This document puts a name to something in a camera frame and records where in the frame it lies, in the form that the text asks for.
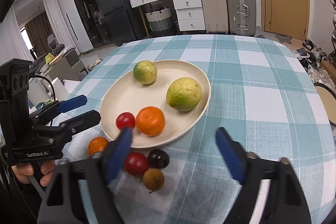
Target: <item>suitcase handle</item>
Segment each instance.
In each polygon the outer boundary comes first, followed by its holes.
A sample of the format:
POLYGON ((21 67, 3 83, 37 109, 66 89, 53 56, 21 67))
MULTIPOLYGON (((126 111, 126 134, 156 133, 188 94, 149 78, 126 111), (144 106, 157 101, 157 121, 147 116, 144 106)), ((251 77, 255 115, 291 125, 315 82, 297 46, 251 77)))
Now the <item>suitcase handle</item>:
POLYGON ((243 17, 246 17, 246 16, 249 15, 249 7, 247 5, 245 5, 245 4, 243 4, 243 6, 246 8, 246 14, 243 15, 243 17))

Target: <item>blue and white plaid tablecloth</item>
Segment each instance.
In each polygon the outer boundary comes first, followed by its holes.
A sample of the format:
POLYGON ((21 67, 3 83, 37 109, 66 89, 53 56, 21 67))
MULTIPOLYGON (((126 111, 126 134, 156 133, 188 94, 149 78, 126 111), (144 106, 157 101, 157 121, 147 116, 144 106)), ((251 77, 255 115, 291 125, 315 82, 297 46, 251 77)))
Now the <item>blue and white plaid tablecloth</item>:
MULTIPOLYGON (((166 182, 161 190, 149 194, 138 178, 122 172, 110 185, 125 223, 223 223, 240 185, 231 179, 216 147, 214 135, 220 126, 245 150, 261 158, 289 158, 312 223, 320 223, 335 198, 333 136, 308 75, 290 50, 277 42, 182 35, 128 43, 105 58, 71 94, 86 95, 86 106, 62 115, 55 125, 91 109, 99 110, 108 88, 137 62, 164 59, 188 61, 204 70, 211 82, 211 100, 206 114, 189 133, 163 147, 171 163, 163 170, 166 182)), ((65 157, 85 159, 90 140, 103 135, 100 126, 77 134, 64 147, 65 157)), ((96 223, 87 191, 83 184, 88 217, 90 223, 96 223)), ((257 207, 255 215, 260 216, 262 206, 257 207)))

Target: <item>human hand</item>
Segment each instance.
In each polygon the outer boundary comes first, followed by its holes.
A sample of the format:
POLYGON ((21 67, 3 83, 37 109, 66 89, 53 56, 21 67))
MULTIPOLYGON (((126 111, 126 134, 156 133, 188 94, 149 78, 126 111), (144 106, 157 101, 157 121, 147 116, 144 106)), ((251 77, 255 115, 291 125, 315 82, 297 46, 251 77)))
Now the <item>human hand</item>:
MULTIPOLYGON (((55 167, 56 164, 54 160, 45 161, 42 163, 41 173, 44 175, 40 180, 42 186, 47 186, 50 183, 55 167)), ((18 163, 12 166, 12 170, 19 182, 23 184, 29 184, 30 180, 28 176, 34 175, 34 169, 31 164, 18 163)))

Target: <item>white and gray basket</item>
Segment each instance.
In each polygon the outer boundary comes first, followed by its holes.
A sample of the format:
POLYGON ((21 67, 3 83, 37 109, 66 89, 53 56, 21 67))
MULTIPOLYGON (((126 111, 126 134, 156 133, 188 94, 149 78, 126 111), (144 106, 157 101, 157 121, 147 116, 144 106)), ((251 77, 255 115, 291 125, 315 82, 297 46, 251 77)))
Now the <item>white and gray basket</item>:
POLYGON ((146 14, 149 25, 152 31, 164 31, 173 26, 173 19, 170 8, 165 8, 160 11, 155 11, 146 14))

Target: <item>brown curtain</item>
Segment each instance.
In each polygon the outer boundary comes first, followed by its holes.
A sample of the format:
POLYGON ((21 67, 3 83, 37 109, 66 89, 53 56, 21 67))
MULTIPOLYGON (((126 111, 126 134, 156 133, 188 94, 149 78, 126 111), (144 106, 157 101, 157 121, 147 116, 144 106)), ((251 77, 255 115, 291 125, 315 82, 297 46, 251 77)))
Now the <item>brown curtain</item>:
POLYGON ((53 30, 50 26, 46 12, 41 13, 29 21, 25 25, 25 29, 37 57, 52 51, 48 45, 47 38, 53 33, 53 30))

